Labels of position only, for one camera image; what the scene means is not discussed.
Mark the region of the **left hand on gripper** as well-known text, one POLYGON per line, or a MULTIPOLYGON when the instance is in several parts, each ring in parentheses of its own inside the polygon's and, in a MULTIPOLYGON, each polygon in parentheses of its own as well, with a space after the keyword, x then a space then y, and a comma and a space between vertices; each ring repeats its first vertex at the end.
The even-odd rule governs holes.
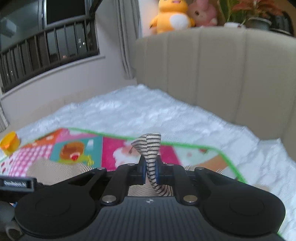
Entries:
POLYGON ((18 240, 21 236, 22 232, 15 220, 14 207, 1 201, 1 240, 18 240))

